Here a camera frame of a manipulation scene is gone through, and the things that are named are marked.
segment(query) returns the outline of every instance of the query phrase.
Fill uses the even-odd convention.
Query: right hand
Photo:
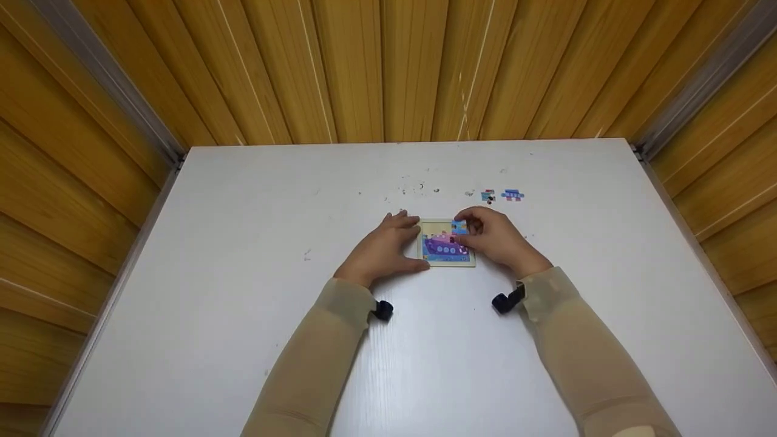
[[[469,235],[456,236],[457,243],[509,267],[517,279],[553,267],[501,212],[472,206],[459,212],[454,220],[466,220],[469,232]]]

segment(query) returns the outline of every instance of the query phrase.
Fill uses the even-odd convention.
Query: black wristband
[[[491,299],[491,305],[499,314],[509,313],[526,297],[526,286],[521,281],[515,282],[515,290],[510,295],[500,293]]]

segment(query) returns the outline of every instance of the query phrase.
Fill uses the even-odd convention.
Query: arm
[[[459,242],[508,266],[526,287],[540,359],[585,437],[680,435],[642,373],[560,267],[553,267],[504,214],[467,208]]]
[[[324,436],[375,301],[375,279],[429,268],[401,255],[420,229],[418,217],[387,214],[337,269],[302,319],[264,383],[243,428],[245,437]]]

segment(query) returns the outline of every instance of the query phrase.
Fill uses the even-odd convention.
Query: white table
[[[194,149],[54,434],[238,435],[386,212],[452,217],[486,188],[525,193],[493,207],[563,266],[684,435],[774,435],[773,364],[622,139]],[[490,307],[510,286],[480,258],[377,289],[394,317],[372,322],[331,435],[576,435],[521,314]]]

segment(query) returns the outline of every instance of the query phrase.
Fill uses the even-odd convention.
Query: hand
[[[418,220],[417,215],[408,216],[404,209],[397,215],[386,214],[381,224],[356,245],[333,277],[370,288],[379,278],[428,270],[429,263],[425,260],[402,255],[402,248],[421,231],[416,226]]]
[[[508,266],[518,279],[553,267],[501,212],[472,206],[459,212],[454,220],[466,220],[469,232],[469,235],[456,236],[457,243]]]

